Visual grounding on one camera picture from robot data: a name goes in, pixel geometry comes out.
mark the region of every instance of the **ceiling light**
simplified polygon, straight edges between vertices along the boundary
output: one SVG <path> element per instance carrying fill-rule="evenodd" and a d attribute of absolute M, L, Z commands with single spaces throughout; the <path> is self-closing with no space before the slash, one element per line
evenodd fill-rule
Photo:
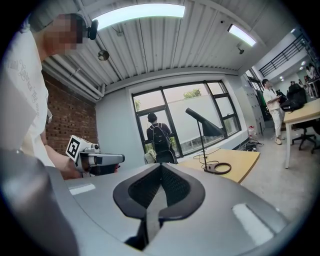
<path fill-rule="evenodd" d="M 159 16 L 182 18 L 184 13 L 185 7 L 183 5 L 169 3 L 145 3 L 115 9 L 98 16 L 93 20 L 99 21 L 98 30 L 101 30 L 113 24 L 132 19 Z"/>
<path fill-rule="evenodd" d="M 235 26 L 233 24 L 231 24 L 231 26 L 229 27 L 228 32 L 230 32 L 231 34 L 234 34 L 236 37 L 242 39 L 250 46 L 253 46 L 256 43 L 256 41 L 253 40 L 247 33 L 243 32 L 240 28 L 238 28 L 237 26 Z"/>

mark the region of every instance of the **wooden table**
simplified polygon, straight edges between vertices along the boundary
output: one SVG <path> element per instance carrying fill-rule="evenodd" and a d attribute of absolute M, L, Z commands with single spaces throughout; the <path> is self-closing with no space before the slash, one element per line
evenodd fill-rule
<path fill-rule="evenodd" d="M 229 149 L 222 149 L 222 148 L 212 148 L 206 151 L 205 155 L 208 156 L 208 158 L 206 159 L 206 162 L 217 160 L 220 163 L 222 162 L 229 163 L 231 165 L 231 171 L 228 172 L 227 174 L 220 175 L 220 176 L 230 179 L 234 182 L 241 183 L 244 180 L 244 178 L 249 174 L 249 172 L 254 167 L 254 165 L 256 164 L 260 156 L 260 153 L 239 151 L 239 150 L 229 150 Z M 202 169 L 202 165 L 203 165 L 202 163 L 199 162 L 199 159 L 190 158 L 179 163 L 178 165 L 193 168 L 193 169 L 204 172 L 204 170 Z M 226 166 L 219 166 L 217 167 L 217 171 L 224 171 L 225 168 Z"/>
<path fill-rule="evenodd" d="M 290 146 L 292 144 L 291 125 L 320 118 L 320 98 L 308 102 L 302 108 L 293 112 L 285 112 L 284 122 L 286 129 L 286 158 L 285 168 L 289 168 Z"/>

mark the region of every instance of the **white slot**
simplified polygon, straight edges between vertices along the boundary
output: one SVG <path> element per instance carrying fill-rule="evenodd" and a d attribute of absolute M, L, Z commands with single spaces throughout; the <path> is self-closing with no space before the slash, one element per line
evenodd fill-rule
<path fill-rule="evenodd" d="M 232 211 L 256 246 L 260 246 L 274 237 L 274 234 L 270 229 L 246 206 L 245 203 L 235 205 L 232 208 Z"/>
<path fill-rule="evenodd" d="M 71 193 L 71 195 L 75 196 L 84 192 L 88 192 L 90 190 L 94 190 L 96 187 L 93 184 L 87 184 L 87 185 L 83 185 L 83 186 L 78 186 L 78 187 L 74 187 L 74 188 L 70 188 L 69 191 Z"/>

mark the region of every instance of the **brick wall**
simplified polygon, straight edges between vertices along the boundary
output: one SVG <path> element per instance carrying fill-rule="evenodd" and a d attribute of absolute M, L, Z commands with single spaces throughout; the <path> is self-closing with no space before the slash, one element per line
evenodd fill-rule
<path fill-rule="evenodd" d="M 45 126 L 48 145 L 65 155 L 71 135 L 97 143 L 96 105 L 42 72 L 53 117 Z"/>

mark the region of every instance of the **concrete floor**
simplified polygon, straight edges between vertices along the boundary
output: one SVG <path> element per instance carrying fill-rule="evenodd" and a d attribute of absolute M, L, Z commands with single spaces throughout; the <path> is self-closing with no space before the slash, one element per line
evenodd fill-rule
<path fill-rule="evenodd" d="M 303 130 L 292 132 L 292 137 L 300 136 Z M 274 142 L 274 129 L 265 130 L 264 136 L 258 138 L 263 143 L 258 146 L 260 157 L 241 183 L 245 188 L 252 191 L 274 207 L 278 208 L 283 215 L 292 221 L 298 215 L 304 213 L 313 199 L 315 188 L 320 180 L 320 149 L 310 153 L 313 146 L 305 141 L 302 150 L 298 147 L 297 141 L 291 146 L 289 169 L 285 169 L 286 140 L 282 145 Z M 308 134 L 315 134 L 312 129 Z M 147 209 L 147 229 L 149 240 L 159 231 L 158 212 L 167 207 L 166 193 L 162 187 L 159 188 L 156 196 Z"/>

